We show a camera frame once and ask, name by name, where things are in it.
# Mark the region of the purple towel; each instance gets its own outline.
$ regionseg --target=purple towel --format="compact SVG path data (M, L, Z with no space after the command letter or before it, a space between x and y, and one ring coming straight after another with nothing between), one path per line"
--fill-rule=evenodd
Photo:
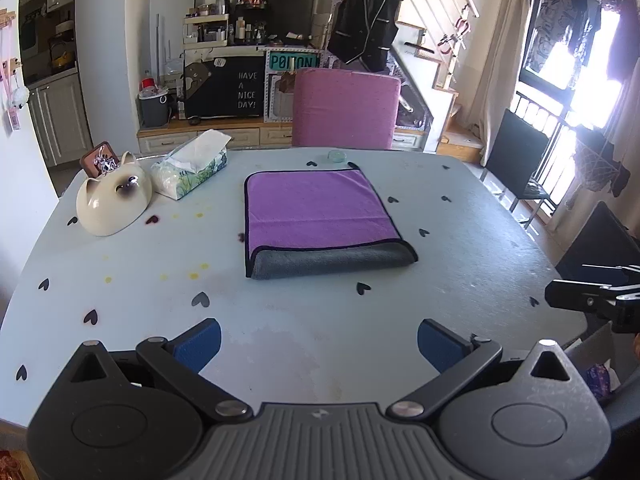
M248 277L324 274L417 261L360 170L254 173L244 189Z

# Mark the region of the silver screw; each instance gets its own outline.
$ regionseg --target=silver screw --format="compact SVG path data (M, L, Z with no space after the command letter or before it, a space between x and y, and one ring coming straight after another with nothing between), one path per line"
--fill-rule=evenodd
M229 399L219 402L216 406L216 413L222 416L244 415L249 407L241 400Z
M421 415L424 407L413 400L399 400L391 406L391 411L402 418L411 418Z

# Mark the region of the table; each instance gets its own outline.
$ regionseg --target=table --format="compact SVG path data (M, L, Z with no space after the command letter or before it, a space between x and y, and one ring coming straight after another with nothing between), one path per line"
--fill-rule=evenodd
M76 175L24 267L0 330L0 418L28 425L82 341L132 349L149 336L174 338L207 317L222 327L222 348L201 375L254 410L263 401L370 400L385 409L437 375L417 347L427 317L511 349L530 349L540 338L564 344L585 330L582 313L545 303L544 288L557 273L461 162L345 152L382 197L417 263L270 281L244 276L245 178L346 168L327 159L327 148L229 152L228 166L183 199L155 194L140 218L106 238L70 222L84 180ZM158 222L146 223L153 215ZM358 282L371 290L359 295ZM201 292L208 308L192 306ZM84 322L92 310L95 325ZM17 378L21 366L26 380Z

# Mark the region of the cat-shaped container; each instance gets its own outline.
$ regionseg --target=cat-shaped container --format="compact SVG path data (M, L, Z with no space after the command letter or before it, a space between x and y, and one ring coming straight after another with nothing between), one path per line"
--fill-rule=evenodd
M145 211L152 193L151 178L135 156L124 152L115 170L82 183L76 197L78 220L92 235L112 235Z

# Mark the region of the cat ear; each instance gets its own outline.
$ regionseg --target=cat ear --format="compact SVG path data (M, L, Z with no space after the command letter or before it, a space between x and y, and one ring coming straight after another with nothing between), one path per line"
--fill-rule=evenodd
M91 200L91 196L94 194L95 189L98 187L98 184L100 184L100 181L97 178L89 177L86 180L85 184L86 184L86 201L88 203L89 200Z
M122 154L122 162L121 164L133 164L136 161L136 156L129 152L124 152Z

